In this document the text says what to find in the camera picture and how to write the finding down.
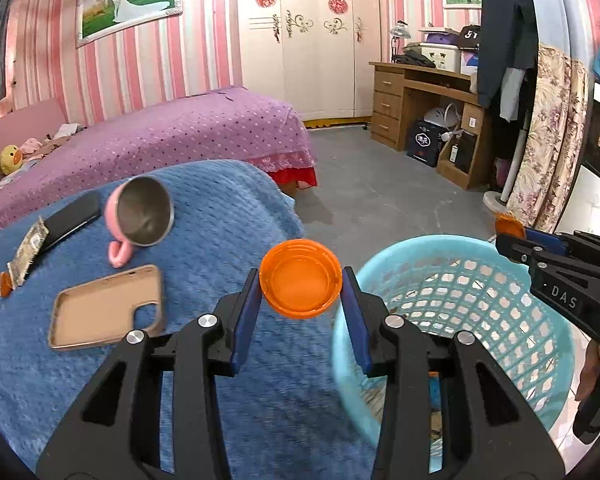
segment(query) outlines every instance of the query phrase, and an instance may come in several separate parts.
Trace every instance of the human hand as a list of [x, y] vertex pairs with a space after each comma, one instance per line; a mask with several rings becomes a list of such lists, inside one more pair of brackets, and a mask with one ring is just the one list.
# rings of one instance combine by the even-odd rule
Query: human hand
[[600, 375], [600, 345], [590, 341], [584, 366], [580, 372], [580, 384], [576, 392], [576, 400], [584, 400], [590, 396]]

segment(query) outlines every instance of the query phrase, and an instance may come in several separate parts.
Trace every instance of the pink headboard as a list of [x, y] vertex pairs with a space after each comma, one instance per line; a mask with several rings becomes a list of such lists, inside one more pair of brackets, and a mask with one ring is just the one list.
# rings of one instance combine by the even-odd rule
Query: pink headboard
[[66, 122], [58, 101], [49, 99], [16, 110], [0, 119], [0, 152], [5, 146], [20, 146], [34, 137], [38, 140], [54, 136], [61, 124]]

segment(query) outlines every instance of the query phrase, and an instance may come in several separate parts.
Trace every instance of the metal screw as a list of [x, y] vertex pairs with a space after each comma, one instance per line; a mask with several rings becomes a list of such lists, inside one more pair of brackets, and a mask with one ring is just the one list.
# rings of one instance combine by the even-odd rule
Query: metal screw
[[202, 328], [211, 328], [212, 326], [215, 326], [217, 322], [218, 318], [213, 314], [205, 314], [204, 316], [200, 316], [198, 318], [198, 324]]
[[384, 318], [384, 322], [391, 328], [400, 328], [404, 325], [404, 318], [402, 316], [397, 316], [396, 314], [391, 314]]
[[475, 335], [471, 332], [458, 332], [458, 341], [463, 345], [472, 345], [475, 343]]
[[132, 330], [126, 335], [126, 342], [135, 345], [144, 339], [144, 332], [142, 330]]

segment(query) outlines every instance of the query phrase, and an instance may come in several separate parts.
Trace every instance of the pink cup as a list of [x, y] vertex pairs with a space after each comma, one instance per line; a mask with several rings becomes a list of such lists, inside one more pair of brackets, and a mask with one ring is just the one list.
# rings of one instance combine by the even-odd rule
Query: pink cup
[[109, 244], [109, 261], [119, 269], [128, 264], [134, 246], [155, 245], [169, 234], [173, 201], [160, 182], [150, 176], [137, 176], [111, 193], [104, 219], [117, 240]]

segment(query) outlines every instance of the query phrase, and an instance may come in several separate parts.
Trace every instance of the cup handle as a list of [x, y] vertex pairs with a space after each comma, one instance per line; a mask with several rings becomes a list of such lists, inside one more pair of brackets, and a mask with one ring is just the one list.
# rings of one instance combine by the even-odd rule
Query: cup handle
[[128, 242], [111, 242], [109, 244], [109, 261], [116, 269], [129, 263], [134, 247]]

